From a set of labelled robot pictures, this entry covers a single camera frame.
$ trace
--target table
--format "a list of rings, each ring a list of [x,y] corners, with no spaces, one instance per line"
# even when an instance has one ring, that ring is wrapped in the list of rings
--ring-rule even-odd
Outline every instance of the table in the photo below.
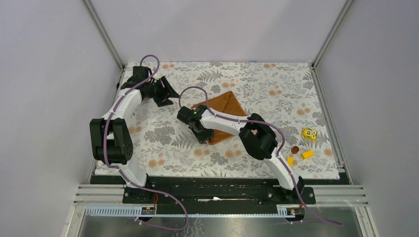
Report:
[[[157,63],[143,65],[155,70]],[[123,82],[131,77],[133,66],[139,63],[128,63]],[[282,129],[285,158],[293,146],[300,148],[293,157],[295,172],[305,179],[339,178],[308,63],[167,62],[161,63],[155,78],[162,76],[178,93],[192,85],[204,88],[209,98],[233,91],[248,115],[257,113]],[[190,107],[204,99],[201,91],[191,89],[181,103]],[[176,119],[179,105],[177,99],[172,101],[173,105],[158,108],[146,99],[127,119],[134,144],[130,162],[151,176],[274,178],[263,162],[246,153],[238,137],[211,146],[199,144],[188,126]],[[317,141],[303,138],[304,128],[317,130]],[[302,160],[300,154],[308,150],[314,156]],[[95,174],[118,172],[98,162]]]

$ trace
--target cable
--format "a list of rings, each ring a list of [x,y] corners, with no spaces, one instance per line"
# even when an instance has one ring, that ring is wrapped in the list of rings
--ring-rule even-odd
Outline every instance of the cable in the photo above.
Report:
[[[277,155],[277,156],[279,156],[279,151],[281,151],[282,147],[284,147],[284,145],[285,145],[285,135],[284,135],[284,133],[283,133],[283,132],[282,132],[282,131],[281,131],[281,130],[277,127],[277,126],[275,126],[275,125],[273,125],[273,124],[270,124],[270,123],[268,123],[268,122],[264,122],[264,121],[258,121],[258,120],[240,120],[240,119],[229,118],[229,117],[222,116],[222,115],[218,115],[218,114],[214,113],[214,112],[211,110],[211,108],[210,108],[210,104],[209,104],[209,102],[208,102],[208,94],[207,94],[207,92],[206,92],[203,88],[201,88],[201,87],[199,87],[199,86],[190,86],[190,87],[185,88],[185,89],[182,91],[182,93],[179,95],[179,107],[180,107],[180,108],[182,108],[182,105],[180,104],[180,98],[182,98],[182,94],[183,94],[185,91],[187,91],[187,90],[189,90],[189,89],[192,89],[192,88],[199,89],[199,90],[201,90],[201,91],[203,91],[203,92],[204,92],[204,94],[205,94],[205,103],[206,103],[207,109],[208,109],[208,111],[209,111],[212,115],[214,115],[215,117],[223,118],[223,119],[225,119],[225,120],[228,120],[228,121],[233,121],[233,122],[252,122],[252,123],[259,123],[259,124],[263,124],[263,125],[270,126],[270,127],[274,128],[275,130],[277,130],[277,131],[279,132],[279,134],[281,135],[281,137],[282,137],[282,143],[281,143],[281,145],[279,146],[278,150],[276,151],[276,155]]]
[[[204,92],[204,94],[205,94],[205,103],[206,103],[206,106],[207,106],[207,109],[208,109],[208,111],[212,114],[212,115],[214,115],[214,116],[216,116],[216,117],[219,117],[219,118],[223,118],[223,119],[226,119],[226,120],[228,120],[228,121],[233,121],[233,122],[253,122],[253,123],[260,123],[260,124],[264,124],[264,125],[267,125],[267,126],[270,126],[270,127],[272,127],[272,128],[274,128],[275,130],[277,130],[278,132],[279,132],[279,134],[282,136],[282,144],[280,145],[280,147],[278,148],[278,150],[276,151],[276,156],[278,157],[279,156],[279,152],[280,152],[280,150],[282,149],[282,147],[284,146],[284,144],[285,144],[285,135],[283,134],[283,132],[277,127],[277,126],[275,126],[275,125],[273,125],[273,124],[271,124],[271,123],[268,123],[268,122],[263,122],[263,121],[256,121],[256,120],[239,120],[239,119],[234,119],[234,118],[228,118],[228,117],[226,117],[226,116],[222,116],[222,115],[217,115],[216,113],[214,113],[212,110],[211,110],[211,108],[210,108],[210,104],[209,104],[209,102],[208,102],[208,94],[207,94],[207,92],[203,89],[203,88],[201,88],[201,87],[199,87],[199,86],[190,86],[190,87],[188,87],[188,88],[186,88],[186,89],[184,89],[183,91],[182,91],[182,93],[179,95],[179,107],[181,107],[182,108],[182,106],[181,106],[181,104],[180,104],[180,98],[182,97],[182,94],[186,91],[186,90],[189,90],[189,89],[192,89],[192,88],[195,88],[195,89],[199,89],[199,90],[201,90],[201,91],[203,91]],[[282,163],[282,165],[285,167],[285,169],[287,170],[287,172],[288,172],[288,174],[291,176],[291,180],[293,181],[293,184],[294,184],[294,187],[295,187],[295,191],[297,192],[297,196],[298,196],[298,199],[300,199],[300,201],[301,201],[301,204],[312,214],[312,215],[314,215],[317,219],[319,219],[319,221],[323,221],[323,222],[325,222],[325,223],[327,223],[327,224],[330,224],[330,225],[333,225],[333,226],[338,226],[338,227],[343,227],[343,224],[342,223],[340,223],[340,222],[337,222],[337,221],[334,221],[334,220],[328,220],[328,219],[323,219],[322,217],[320,217],[319,215],[317,215],[317,214],[315,214],[314,212],[312,212],[311,211],[311,209],[305,204],[305,202],[304,202],[304,200],[302,199],[302,197],[301,197],[301,195],[300,195],[300,192],[299,192],[299,190],[298,190],[298,187],[297,187],[297,183],[296,183],[296,181],[295,181],[295,179],[294,179],[294,176],[293,176],[293,174],[292,174],[292,172],[291,172],[291,170],[290,170],[290,168],[285,164],[285,162],[283,161],[283,159],[279,159],[279,161]]]
[[[186,208],[183,206],[183,204],[177,199],[177,198],[175,198],[173,195],[171,195],[171,194],[168,194],[168,193],[166,193],[166,192],[163,192],[163,191],[158,191],[158,190],[154,190],[154,189],[148,189],[148,188],[145,188],[145,187],[142,187],[142,186],[140,186],[140,185],[138,185],[138,184],[136,184],[136,183],[134,183],[133,181],[131,181],[130,179],[128,179],[128,177],[125,175],[125,173],[119,168],[119,166],[116,166],[116,165],[110,165],[110,163],[109,163],[109,160],[108,160],[108,149],[107,149],[107,134],[108,134],[108,129],[109,129],[109,123],[111,122],[111,119],[112,119],[112,116],[115,114],[115,111],[117,110],[117,108],[118,108],[118,106],[119,106],[119,104],[125,99],[125,97],[130,93],[130,92],[132,92],[133,90],[135,90],[135,89],[137,89],[138,87],[140,87],[142,84],[144,84],[144,83],[146,83],[147,81],[149,81],[155,74],[156,74],[156,72],[157,72],[157,70],[159,69],[159,67],[160,67],[160,61],[159,61],[159,59],[156,57],[156,56],[154,56],[154,55],[151,55],[151,54],[149,54],[149,55],[146,55],[146,56],[144,56],[142,59],[141,59],[141,62],[140,62],[140,65],[143,63],[143,61],[144,61],[144,59],[146,59],[146,58],[148,58],[148,57],[153,57],[153,58],[155,58],[156,60],[157,60],[157,68],[156,68],[156,70],[154,70],[154,72],[148,77],[148,78],[146,78],[145,80],[143,80],[142,82],[140,82],[140,83],[138,83],[137,85],[135,85],[134,87],[132,87],[131,89],[129,89],[128,91],[126,91],[121,97],[120,97],[120,99],[115,103],[115,106],[113,107],[113,111],[109,114],[109,117],[108,117],[108,120],[106,120],[106,123],[105,123],[105,131],[104,131],[104,136],[103,136],[103,157],[104,157],[104,159],[105,159],[105,164],[106,164],[106,166],[108,166],[109,168],[115,168],[115,169],[117,169],[118,171],[119,171],[119,173],[121,174],[121,176],[125,179],[125,181],[126,181],[126,183],[127,184],[129,184],[129,183],[131,183],[133,186],[135,186],[135,187],[137,187],[137,188],[139,188],[139,189],[142,189],[142,190],[145,190],[145,191],[148,191],[148,192],[152,192],[152,193],[158,193],[158,194],[163,194],[163,195],[167,195],[167,196],[169,196],[169,197],[171,197],[173,200],[175,200],[179,205],[180,205],[180,207],[183,209],[183,211],[185,212],[185,218],[186,218],[186,220],[185,220],[185,225],[183,226],[183,227],[181,227],[181,228],[172,228],[172,227],[165,227],[165,226],[161,226],[161,225],[157,225],[157,224],[153,224],[153,223],[148,223],[148,222],[143,222],[143,221],[141,221],[140,220],[140,223],[144,223],[144,224],[146,224],[146,225],[150,225],[150,226],[154,226],[154,227],[159,227],[159,228],[162,228],[162,229],[166,229],[166,230],[170,230],[170,231],[181,231],[181,230],[184,230],[184,229],[186,229],[187,227],[188,227],[188,225],[189,225],[189,217],[188,217],[188,212],[186,211]]]

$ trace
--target yellow patterned object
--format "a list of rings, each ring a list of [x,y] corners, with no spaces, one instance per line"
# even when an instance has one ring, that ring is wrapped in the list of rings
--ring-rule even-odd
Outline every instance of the yellow patterned object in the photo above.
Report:
[[[292,165],[293,165],[293,162],[294,162],[294,159],[293,159],[292,157],[288,157],[288,158],[287,158],[287,162],[288,162],[288,164],[289,164],[290,166],[292,166]]]
[[[316,141],[317,140],[317,131],[312,130],[311,128],[305,128],[305,129],[302,130],[301,136],[305,139]]]
[[[302,159],[307,159],[307,158],[310,158],[312,156],[314,156],[314,152],[312,150],[309,150],[309,151],[304,152],[304,153],[301,154]]]

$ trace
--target brown cloth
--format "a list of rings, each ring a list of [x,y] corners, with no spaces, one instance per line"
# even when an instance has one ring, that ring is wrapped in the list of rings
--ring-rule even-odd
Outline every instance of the brown cloth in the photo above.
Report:
[[[208,103],[211,108],[217,111],[230,115],[247,116],[232,91],[225,92],[222,95],[209,99]],[[198,105],[206,105],[206,103],[205,101],[201,102],[199,104],[194,105],[193,108],[196,108]],[[221,141],[229,139],[230,137],[233,137],[233,135],[231,135],[230,133],[215,130],[214,137],[212,139],[208,139],[208,143],[210,145],[214,145]]]

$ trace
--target brown ball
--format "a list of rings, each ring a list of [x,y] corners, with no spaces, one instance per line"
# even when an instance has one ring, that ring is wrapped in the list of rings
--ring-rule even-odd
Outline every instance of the brown ball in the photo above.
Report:
[[[295,147],[293,147],[293,148],[291,149],[291,153],[293,153],[293,154],[297,154],[299,150],[300,150],[300,148],[298,148],[297,146],[295,146]]]

